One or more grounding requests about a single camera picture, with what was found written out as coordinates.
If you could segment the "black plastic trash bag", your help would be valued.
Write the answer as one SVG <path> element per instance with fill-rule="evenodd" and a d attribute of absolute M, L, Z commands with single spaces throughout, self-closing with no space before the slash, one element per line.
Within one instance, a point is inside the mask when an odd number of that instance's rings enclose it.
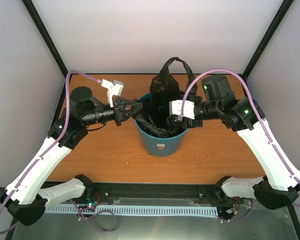
<path fill-rule="evenodd" d="M 185 94 L 180 89 L 179 83 L 170 74 L 169 66 L 178 61 L 183 64 L 187 74 L 187 87 L 195 79 L 190 66 L 179 57 L 171 57 L 161 68 L 150 84 L 149 100 L 139 101 L 142 103 L 142 109 L 133 116 L 137 125 L 147 134 L 156 138 L 171 138 L 185 131 L 184 128 L 171 123 L 169 112 L 169 103 L 175 100 L 181 100 Z"/>

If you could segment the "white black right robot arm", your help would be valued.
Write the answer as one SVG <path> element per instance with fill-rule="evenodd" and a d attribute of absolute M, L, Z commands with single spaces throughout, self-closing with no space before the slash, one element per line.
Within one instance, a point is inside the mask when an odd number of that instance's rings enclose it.
<path fill-rule="evenodd" d="M 221 178 L 214 185 L 217 200 L 224 203 L 234 197 L 253 199 L 270 210 L 295 204 L 300 171 L 276 141 L 258 103 L 248 97 L 237 100 L 224 75 L 209 76 L 201 85 L 206 101 L 189 95 L 186 101 L 169 102 L 172 123 L 190 129 L 202 127 L 204 120 L 221 120 L 249 146 L 265 173 L 256 178 Z"/>

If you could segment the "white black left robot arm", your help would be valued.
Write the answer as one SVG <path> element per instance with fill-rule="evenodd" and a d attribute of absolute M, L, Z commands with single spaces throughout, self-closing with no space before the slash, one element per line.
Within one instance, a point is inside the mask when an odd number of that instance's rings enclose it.
<path fill-rule="evenodd" d="M 85 202 L 91 200 L 94 183 L 84 174 L 53 187 L 43 188 L 42 185 L 55 167 L 88 135 L 89 126 L 105 126 L 109 121 L 120 126 L 142 107 L 141 102 L 121 98 L 117 93 L 104 104 L 93 97 L 90 88 L 75 88 L 66 98 L 62 116 L 50 128 L 26 169 L 7 187 L 0 187 L 0 203 L 19 223 L 30 226 L 46 210 L 63 202 L 77 198 Z"/>

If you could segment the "teal plastic trash bin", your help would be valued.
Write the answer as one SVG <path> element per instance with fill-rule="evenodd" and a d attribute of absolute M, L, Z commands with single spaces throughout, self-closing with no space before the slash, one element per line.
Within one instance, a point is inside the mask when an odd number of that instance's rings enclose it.
<path fill-rule="evenodd" d="M 170 133 L 168 137 L 152 136 L 147 128 L 135 120 L 142 145 L 149 155 L 155 157 L 167 157 L 176 153 L 181 146 L 188 130 L 177 125 L 171 125 L 169 123 L 170 118 L 171 116 L 167 113 L 165 115 L 164 123 L 159 124 L 164 127 L 164 130 L 168 130 L 169 127 L 176 127 L 173 133 Z"/>

